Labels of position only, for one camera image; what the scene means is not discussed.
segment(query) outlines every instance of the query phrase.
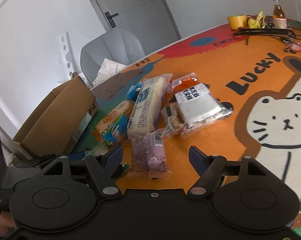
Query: red painted area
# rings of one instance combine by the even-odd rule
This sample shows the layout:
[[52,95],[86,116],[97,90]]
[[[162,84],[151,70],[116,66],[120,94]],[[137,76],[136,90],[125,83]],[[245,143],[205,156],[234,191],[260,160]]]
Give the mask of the red painted area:
[[[193,47],[190,45],[193,41],[204,37],[215,37],[216,41],[198,47]],[[189,56],[197,53],[206,52],[209,50],[214,50],[221,47],[226,47],[236,41],[237,39],[233,37],[233,31],[230,30],[228,24],[225,24],[217,28],[211,29],[207,32],[194,35],[184,41],[180,41],[177,44],[174,44],[166,49],[161,50],[159,53],[164,54],[164,58],[184,57],[184,56]]]

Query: amber liquid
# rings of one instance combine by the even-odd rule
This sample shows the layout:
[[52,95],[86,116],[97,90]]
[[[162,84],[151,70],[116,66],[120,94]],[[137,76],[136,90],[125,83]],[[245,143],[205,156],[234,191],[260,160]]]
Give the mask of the amber liquid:
[[275,5],[273,17],[279,19],[286,19],[286,15],[280,5]]

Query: bottle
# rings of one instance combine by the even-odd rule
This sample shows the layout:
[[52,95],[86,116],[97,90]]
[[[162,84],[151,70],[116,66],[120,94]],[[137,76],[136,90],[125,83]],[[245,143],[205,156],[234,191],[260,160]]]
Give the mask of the bottle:
[[288,29],[286,15],[279,5],[279,0],[273,0],[275,8],[273,12],[273,20],[276,29]]

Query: tape roll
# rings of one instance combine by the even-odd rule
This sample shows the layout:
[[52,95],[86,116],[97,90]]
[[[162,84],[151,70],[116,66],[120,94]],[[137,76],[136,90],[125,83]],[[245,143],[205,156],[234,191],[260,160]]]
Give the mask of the tape roll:
[[246,15],[228,16],[228,23],[231,30],[238,30],[239,27],[248,27]]

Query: gray door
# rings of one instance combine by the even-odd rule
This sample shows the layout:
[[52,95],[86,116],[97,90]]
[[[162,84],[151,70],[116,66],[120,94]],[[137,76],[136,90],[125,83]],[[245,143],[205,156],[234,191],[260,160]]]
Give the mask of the gray door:
[[116,26],[134,33],[146,54],[178,40],[171,15],[163,0],[97,0],[104,15]]

